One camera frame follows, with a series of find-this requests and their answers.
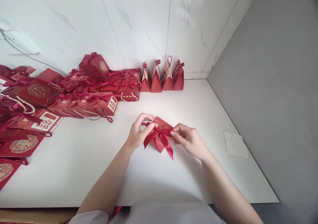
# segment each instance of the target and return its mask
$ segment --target forearm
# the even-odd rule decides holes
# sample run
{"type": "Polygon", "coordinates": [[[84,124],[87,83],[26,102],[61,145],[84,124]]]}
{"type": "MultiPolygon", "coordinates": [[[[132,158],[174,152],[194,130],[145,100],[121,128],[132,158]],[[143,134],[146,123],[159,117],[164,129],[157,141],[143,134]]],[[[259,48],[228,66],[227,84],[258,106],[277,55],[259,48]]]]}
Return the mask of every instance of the forearm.
{"type": "Polygon", "coordinates": [[[77,214],[93,210],[101,210],[109,215],[112,214],[132,153],[131,146],[125,143],[89,191],[77,214]]]}
{"type": "Polygon", "coordinates": [[[212,153],[201,162],[213,204],[226,223],[263,223],[212,153]]]}

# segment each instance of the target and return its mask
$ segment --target pile of gift boxes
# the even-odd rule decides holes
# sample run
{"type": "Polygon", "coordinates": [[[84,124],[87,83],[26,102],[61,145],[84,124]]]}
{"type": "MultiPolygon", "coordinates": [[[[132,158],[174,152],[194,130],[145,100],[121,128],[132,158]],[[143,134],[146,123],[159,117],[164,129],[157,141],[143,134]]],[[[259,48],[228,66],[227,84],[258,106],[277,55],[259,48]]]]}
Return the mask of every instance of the pile of gift boxes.
{"type": "Polygon", "coordinates": [[[144,63],[137,69],[110,70],[101,55],[85,55],[67,76],[48,68],[37,77],[35,70],[0,65],[0,189],[63,117],[98,120],[116,114],[119,101],[136,102],[140,91],[183,90],[183,63],[172,73],[169,56],[160,78],[160,60],[152,75],[144,63]]]}

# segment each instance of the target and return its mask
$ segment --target gold circular emblem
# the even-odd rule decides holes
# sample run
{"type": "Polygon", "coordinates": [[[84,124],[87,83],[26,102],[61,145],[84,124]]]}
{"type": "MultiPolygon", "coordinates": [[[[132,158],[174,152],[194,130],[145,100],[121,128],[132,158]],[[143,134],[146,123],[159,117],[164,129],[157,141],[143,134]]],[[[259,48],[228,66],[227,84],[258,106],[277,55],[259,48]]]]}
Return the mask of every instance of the gold circular emblem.
{"type": "Polygon", "coordinates": [[[5,180],[13,171],[12,164],[0,164],[0,182],[5,180]]]}
{"type": "Polygon", "coordinates": [[[12,142],[10,145],[11,152],[20,154],[33,149],[38,143],[37,136],[27,135],[27,138],[27,140],[17,140],[12,142]]]}
{"type": "Polygon", "coordinates": [[[99,62],[99,67],[103,71],[103,73],[108,73],[108,68],[104,61],[99,62]]]}
{"type": "Polygon", "coordinates": [[[27,88],[29,94],[36,98],[46,98],[50,95],[50,90],[40,84],[32,84],[27,88]]]}

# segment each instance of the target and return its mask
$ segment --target gray wall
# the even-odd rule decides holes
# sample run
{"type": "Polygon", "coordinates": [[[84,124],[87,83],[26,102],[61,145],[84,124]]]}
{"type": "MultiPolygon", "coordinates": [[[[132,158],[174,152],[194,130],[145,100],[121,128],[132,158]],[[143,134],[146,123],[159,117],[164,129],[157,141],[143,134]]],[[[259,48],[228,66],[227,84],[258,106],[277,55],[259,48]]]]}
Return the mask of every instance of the gray wall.
{"type": "Polygon", "coordinates": [[[318,223],[318,0],[255,0],[208,81],[297,223],[318,223]]]}

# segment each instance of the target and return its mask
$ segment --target finger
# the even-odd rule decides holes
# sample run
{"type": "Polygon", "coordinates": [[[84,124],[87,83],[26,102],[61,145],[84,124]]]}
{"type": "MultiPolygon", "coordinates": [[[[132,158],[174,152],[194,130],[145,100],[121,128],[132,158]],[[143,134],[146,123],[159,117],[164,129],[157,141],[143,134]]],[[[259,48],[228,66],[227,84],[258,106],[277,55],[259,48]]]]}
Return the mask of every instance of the finger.
{"type": "Polygon", "coordinates": [[[176,133],[174,131],[171,131],[170,134],[182,146],[185,146],[189,143],[189,141],[187,141],[185,138],[183,138],[181,135],[179,135],[178,133],[176,133]]]}
{"type": "Polygon", "coordinates": [[[152,129],[155,127],[155,123],[151,123],[149,124],[149,126],[147,126],[142,132],[141,132],[141,136],[143,139],[146,138],[146,136],[152,131],[152,129]]]}
{"type": "Polygon", "coordinates": [[[141,113],[138,116],[136,123],[141,124],[141,122],[143,122],[143,121],[152,121],[154,118],[155,118],[155,116],[153,116],[153,115],[141,113]]]}
{"type": "Polygon", "coordinates": [[[181,131],[181,132],[186,132],[186,131],[189,131],[191,128],[186,126],[186,125],[183,125],[182,123],[179,123],[178,125],[176,125],[172,130],[173,131],[181,131]]]}

